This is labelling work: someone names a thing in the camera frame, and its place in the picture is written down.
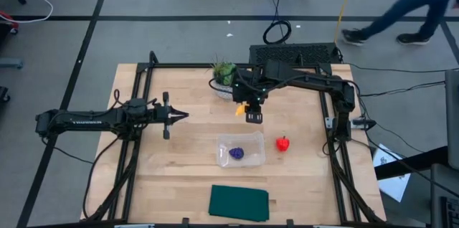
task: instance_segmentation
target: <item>power cord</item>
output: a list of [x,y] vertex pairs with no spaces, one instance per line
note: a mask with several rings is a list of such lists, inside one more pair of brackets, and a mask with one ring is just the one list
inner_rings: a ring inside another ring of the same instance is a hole
[[[353,139],[353,138],[351,138],[351,141],[356,142],[356,143],[359,143],[359,144],[361,144],[361,145],[367,147],[367,148],[370,149],[370,150],[372,149],[371,146],[365,144],[365,143],[362,142],[362,141],[358,141],[358,140],[355,140],[355,139]],[[406,158],[406,156],[402,155],[401,153],[397,153],[397,152],[394,152],[394,151],[389,150],[389,149],[387,149],[387,150],[388,150],[389,152],[391,152],[391,153],[395,153],[395,154],[397,154],[398,156],[401,156],[402,158]]]
[[108,146],[106,146],[99,154],[98,156],[95,158],[94,160],[94,163],[93,165],[91,166],[91,169],[89,170],[89,176],[87,178],[87,183],[86,183],[86,190],[85,190],[85,196],[83,197],[83,214],[85,215],[85,218],[89,218],[89,216],[87,215],[87,211],[86,211],[86,198],[87,198],[87,193],[89,192],[89,188],[90,188],[90,185],[91,185],[91,179],[93,177],[93,171],[94,171],[94,167],[96,165],[96,163],[99,161],[100,157],[111,147],[113,146],[113,144],[118,141],[120,137],[116,137],[115,140],[113,140],[112,142],[110,142],[108,144]]
[[[359,102],[360,102],[360,105],[362,106],[362,108],[364,109],[364,112],[362,113],[362,118],[364,119],[364,125],[366,125],[366,117],[368,116],[369,117],[369,114],[368,114],[368,110],[366,109],[366,106],[365,106],[365,103],[364,101],[360,98],[360,96],[358,95],[359,97]],[[446,192],[449,192],[451,193],[452,195],[456,196],[456,197],[459,197],[459,194],[455,193],[454,191],[451,191],[450,189],[446,188],[445,186],[439,184],[438,182],[435,182],[433,181],[432,179],[430,179],[429,177],[427,177],[426,175],[424,174],[421,174],[418,170],[414,169],[413,167],[409,166],[408,164],[406,164],[405,162],[399,160],[396,156],[394,156],[391,152],[389,152],[388,150],[384,149],[384,148],[381,148],[379,145],[377,145],[368,135],[368,131],[367,130],[364,130],[365,131],[365,134],[366,134],[366,137],[368,138],[368,141],[370,143],[372,143],[373,145],[375,145],[377,148],[383,150],[385,153],[389,154],[391,157],[393,157],[395,159],[395,161],[398,161],[400,164],[402,164],[405,168],[409,169],[411,172],[413,173],[416,173],[416,174],[419,174],[422,178],[426,179],[427,181],[429,181],[431,184],[434,184],[436,185],[437,187],[441,188],[441,189],[444,189]]]
[[[361,96],[360,96],[360,95],[357,95],[357,97],[359,98],[360,106],[362,106],[362,108],[364,109],[364,112],[362,113],[361,116],[362,116],[362,118],[364,119],[364,123],[365,123],[366,117],[367,117],[367,116],[368,116],[369,119],[372,119],[372,118],[370,117],[370,114],[368,113],[368,110],[366,109],[365,103],[364,103],[364,101],[361,99]],[[389,132],[389,133],[391,133],[392,135],[398,137],[401,141],[403,141],[403,143],[405,143],[405,145],[409,146],[409,147],[412,148],[413,150],[416,150],[416,151],[418,151],[418,152],[420,152],[420,153],[424,153],[424,151],[422,151],[422,150],[420,150],[420,149],[417,149],[417,148],[415,148],[414,146],[410,145],[404,138],[401,137],[401,135],[395,133],[395,132],[392,131],[392,130],[389,130],[389,129],[383,127],[383,126],[382,126],[381,124],[379,124],[378,122],[377,122],[376,125],[378,125],[382,130],[384,130],[384,131],[386,131],[386,132]]]
[[7,20],[8,22],[13,22],[13,23],[18,23],[18,24],[28,24],[28,23],[35,23],[35,22],[41,22],[41,21],[47,20],[51,16],[51,14],[52,14],[52,12],[54,10],[54,7],[52,6],[51,2],[49,2],[48,0],[43,0],[43,1],[46,2],[51,9],[50,9],[48,15],[46,17],[42,18],[42,19],[33,19],[33,20],[29,20],[29,21],[17,21],[17,20],[7,19],[6,17],[2,16],[1,14],[0,14],[0,18],[2,18],[3,20]]
[[[45,146],[48,146],[48,142],[46,142],[46,141],[44,140],[44,138],[42,138],[42,143],[43,143]],[[92,161],[86,161],[86,160],[84,160],[84,159],[81,159],[80,157],[71,155],[71,154],[67,153],[66,151],[63,151],[61,148],[58,148],[58,147],[56,147],[56,146],[55,146],[53,149],[58,150],[59,152],[65,154],[66,156],[69,156],[70,158],[73,158],[73,159],[82,161],[83,163],[93,164]]]
[[394,95],[394,94],[401,93],[401,92],[408,92],[408,91],[413,91],[413,90],[420,89],[420,88],[428,88],[428,87],[434,87],[434,86],[437,86],[437,85],[444,85],[444,84],[445,84],[445,81],[429,82],[429,83],[424,83],[424,84],[420,84],[420,85],[414,85],[414,86],[409,87],[409,88],[399,88],[399,89],[396,89],[396,90],[389,90],[389,91],[386,91],[386,92],[377,92],[377,93],[360,95],[360,96],[361,97],[377,97],[377,96],[381,96],[381,95]]
[[[275,6],[275,13],[274,13],[273,21],[271,22],[270,26],[268,26],[268,28],[265,30],[265,33],[263,33],[263,41],[264,41],[265,44],[282,44],[282,43],[285,44],[285,41],[287,41],[287,39],[292,34],[292,26],[291,26],[290,22],[286,21],[286,20],[280,20],[279,19],[279,1],[280,0],[278,0],[278,2],[275,3],[274,0],[273,0],[274,6]],[[280,27],[280,33],[282,34],[282,38],[280,38],[279,40],[277,40],[275,42],[269,42],[268,39],[267,39],[268,32],[273,27],[275,27],[277,25]],[[282,25],[285,25],[287,27],[287,33],[285,35],[284,35],[282,27],[281,27]]]
[[[322,153],[326,156],[330,156],[330,153],[325,152],[325,146],[328,144],[328,142],[325,142],[322,146]],[[338,144],[338,146],[335,148],[335,153],[341,149],[341,143]]]
[[392,153],[390,153],[388,150],[386,150],[386,149],[380,147],[379,145],[377,145],[375,142],[373,142],[373,141],[371,140],[371,138],[368,136],[368,134],[367,134],[366,136],[367,136],[368,141],[369,141],[370,143],[372,143],[372,144],[375,145],[377,148],[379,148],[379,149],[383,150],[384,152],[386,152],[387,154],[389,154],[391,157],[393,157],[393,158],[395,159],[395,161],[398,161],[400,164],[402,164],[405,168],[409,169],[411,172],[416,173],[416,174],[419,174],[422,178],[426,179],[426,180],[429,181],[431,184],[434,184],[434,185],[436,185],[437,187],[439,187],[439,188],[441,188],[441,189],[444,189],[446,192],[451,193],[453,196],[459,197],[459,194],[457,194],[457,193],[455,193],[454,191],[448,189],[447,187],[445,187],[445,186],[439,184],[438,182],[433,181],[432,179],[430,179],[430,178],[427,177],[426,175],[421,174],[420,171],[414,169],[413,167],[409,166],[409,165],[406,164],[405,162],[399,160],[396,156],[394,156],[394,155],[393,155]]
[[343,62],[343,64],[348,64],[351,66],[354,66],[360,70],[374,70],[374,71],[393,71],[393,72],[404,72],[404,73],[436,73],[436,72],[445,72],[448,70],[459,70],[459,67],[453,68],[453,69],[447,69],[447,70],[396,70],[396,69],[380,69],[380,68],[373,68],[373,67],[360,67],[358,65],[349,63],[349,62]]

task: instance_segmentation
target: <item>white cable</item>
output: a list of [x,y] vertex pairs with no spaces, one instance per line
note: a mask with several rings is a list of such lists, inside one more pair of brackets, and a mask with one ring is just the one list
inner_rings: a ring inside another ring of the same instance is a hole
[[6,17],[0,15],[0,17],[4,20],[7,20],[8,22],[13,22],[13,23],[19,23],[19,24],[27,24],[27,23],[34,23],[34,22],[40,22],[40,21],[44,21],[46,19],[48,19],[51,14],[52,14],[52,11],[54,10],[54,7],[52,6],[52,4],[48,1],[48,0],[44,0],[46,3],[48,3],[48,5],[51,7],[51,10],[49,11],[49,14],[45,17],[45,18],[42,18],[42,19],[33,19],[33,20],[29,20],[29,21],[16,21],[16,20],[11,20],[11,19],[7,19]]

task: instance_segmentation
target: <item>plant pot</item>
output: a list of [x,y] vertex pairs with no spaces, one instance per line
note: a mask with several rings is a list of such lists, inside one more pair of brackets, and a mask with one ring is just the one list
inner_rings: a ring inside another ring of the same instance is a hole
[[220,98],[223,98],[225,100],[232,100],[232,87],[229,87],[229,86],[226,86],[226,85],[221,85],[217,82],[212,81],[212,86],[217,88],[218,90],[223,90],[223,91],[227,91],[227,92],[222,92],[222,91],[217,91],[215,90],[215,94],[220,97]]

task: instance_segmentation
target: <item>potted plant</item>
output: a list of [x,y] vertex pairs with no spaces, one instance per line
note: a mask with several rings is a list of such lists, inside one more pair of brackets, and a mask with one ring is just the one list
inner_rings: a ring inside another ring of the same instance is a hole
[[213,78],[210,82],[217,96],[224,99],[232,99],[231,82],[235,73],[236,65],[232,62],[215,62],[212,64]]

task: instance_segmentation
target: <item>red cable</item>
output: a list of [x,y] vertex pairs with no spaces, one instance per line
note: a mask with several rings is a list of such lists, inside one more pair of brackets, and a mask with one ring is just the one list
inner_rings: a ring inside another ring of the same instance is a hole
[[[0,11],[0,15],[2,15],[3,17],[5,17],[7,19],[13,20],[12,17],[10,17],[7,13],[5,13],[3,11]],[[19,29],[19,24],[18,23],[11,22],[11,26],[16,30]]]

